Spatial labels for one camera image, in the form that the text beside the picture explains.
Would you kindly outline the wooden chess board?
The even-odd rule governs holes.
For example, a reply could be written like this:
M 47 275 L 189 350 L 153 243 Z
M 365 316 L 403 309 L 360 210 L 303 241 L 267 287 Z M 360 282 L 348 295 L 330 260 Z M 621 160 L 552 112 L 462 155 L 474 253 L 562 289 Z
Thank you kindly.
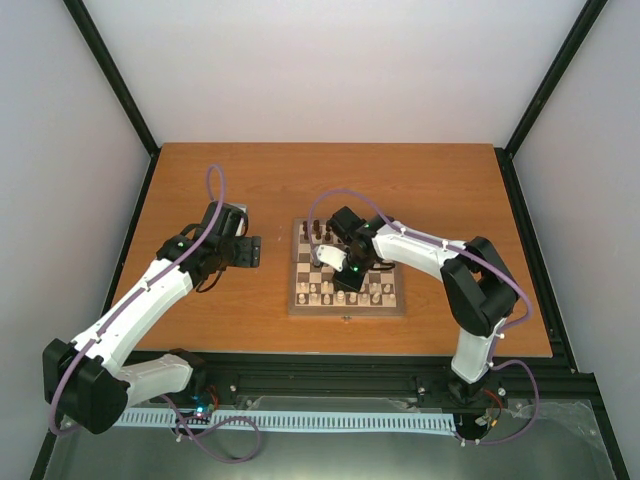
M 404 278 L 399 266 L 377 264 L 364 275 L 360 291 L 346 292 L 333 284 L 334 270 L 312 262 L 310 242 L 343 249 L 341 240 L 326 231 L 325 218 L 293 221 L 288 311 L 297 316 L 399 317 L 405 313 Z

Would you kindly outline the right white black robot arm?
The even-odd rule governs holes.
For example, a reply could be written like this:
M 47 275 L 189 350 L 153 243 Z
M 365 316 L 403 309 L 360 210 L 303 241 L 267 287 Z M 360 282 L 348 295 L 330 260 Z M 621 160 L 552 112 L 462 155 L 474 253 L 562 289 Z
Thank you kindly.
M 312 249 L 316 263 L 334 270 L 334 286 L 357 292 L 364 274 L 377 264 L 402 264 L 440 281 L 459 326 L 447 388 L 453 401 L 468 405 L 480 396 L 492 366 L 494 344 L 521 295 L 492 243 L 450 241 L 378 215 L 367 221 L 350 208 L 334 213 L 327 225 L 340 247 Z

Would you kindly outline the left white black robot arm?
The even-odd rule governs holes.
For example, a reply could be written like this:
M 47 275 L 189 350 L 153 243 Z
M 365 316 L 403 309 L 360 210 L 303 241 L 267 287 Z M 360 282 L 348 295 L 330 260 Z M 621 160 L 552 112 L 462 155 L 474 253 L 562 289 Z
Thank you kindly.
M 174 349 L 151 361 L 125 362 L 151 327 L 190 292 L 213 288 L 229 267 L 256 268 L 261 239 L 247 234 L 243 204 L 209 204 L 157 251 L 140 280 L 107 313 L 70 342 L 43 351 L 44 397 L 52 417 L 64 415 L 91 433 L 105 432 L 139 403 L 176 393 L 186 402 L 208 390 L 205 363 Z

